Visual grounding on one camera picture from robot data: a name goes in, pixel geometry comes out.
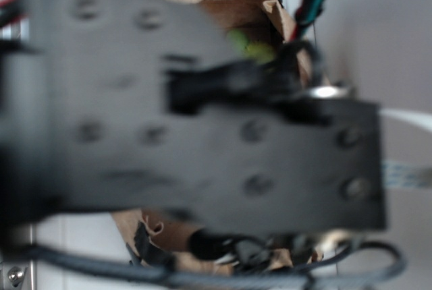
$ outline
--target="crumpled paper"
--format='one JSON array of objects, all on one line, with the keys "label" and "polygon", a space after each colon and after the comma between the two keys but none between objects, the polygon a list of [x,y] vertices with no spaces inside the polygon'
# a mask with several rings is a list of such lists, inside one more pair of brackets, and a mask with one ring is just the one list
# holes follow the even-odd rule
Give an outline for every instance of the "crumpled paper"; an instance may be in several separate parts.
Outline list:
[{"label": "crumpled paper", "polygon": [[[170,0],[178,3],[197,3],[226,30],[241,28],[253,40],[274,47],[290,39],[295,21],[279,0]],[[311,68],[306,53],[298,54],[299,74],[308,81]]]}]

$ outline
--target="white surface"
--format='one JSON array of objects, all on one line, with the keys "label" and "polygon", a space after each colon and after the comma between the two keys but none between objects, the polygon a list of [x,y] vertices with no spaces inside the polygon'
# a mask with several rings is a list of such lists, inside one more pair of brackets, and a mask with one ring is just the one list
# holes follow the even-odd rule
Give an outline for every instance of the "white surface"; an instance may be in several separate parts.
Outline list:
[{"label": "white surface", "polygon": [[[84,256],[130,260],[125,243],[109,214],[63,215],[36,227],[36,242]],[[64,271],[41,262],[36,266],[36,289],[39,290],[120,290],[143,288],[137,283],[112,281]],[[162,289],[145,286],[146,289]]]}]

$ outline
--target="bolt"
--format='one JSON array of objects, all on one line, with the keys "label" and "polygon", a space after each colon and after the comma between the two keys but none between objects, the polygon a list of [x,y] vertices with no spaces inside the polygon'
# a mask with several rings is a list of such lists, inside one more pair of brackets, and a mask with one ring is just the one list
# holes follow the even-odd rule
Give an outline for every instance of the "bolt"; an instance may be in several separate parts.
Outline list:
[{"label": "bolt", "polygon": [[162,125],[152,125],[146,127],[142,136],[142,142],[151,146],[162,144],[166,133],[167,128]]},{"label": "bolt", "polygon": [[371,193],[371,183],[361,177],[352,179],[344,184],[343,193],[349,200],[361,200]]},{"label": "bolt", "polygon": [[349,127],[339,134],[339,143],[346,148],[353,147],[360,143],[363,135],[356,126]]},{"label": "bolt", "polygon": [[162,15],[154,9],[144,10],[136,16],[136,24],[145,30],[162,26]]},{"label": "bolt", "polygon": [[76,0],[74,15],[81,20],[91,20],[99,13],[96,0]]},{"label": "bolt", "polygon": [[11,268],[7,273],[7,277],[13,287],[17,287],[24,280],[24,271],[17,266]]},{"label": "bolt", "polygon": [[264,196],[273,189],[273,186],[274,183],[270,179],[257,174],[246,180],[244,190],[248,196]]},{"label": "bolt", "polygon": [[260,142],[264,139],[267,132],[267,126],[259,120],[251,120],[243,125],[242,137],[247,142]]},{"label": "bolt", "polygon": [[102,125],[97,121],[86,121],[78,128],[78,139],[81,142],[96,142],[102,138]]}]

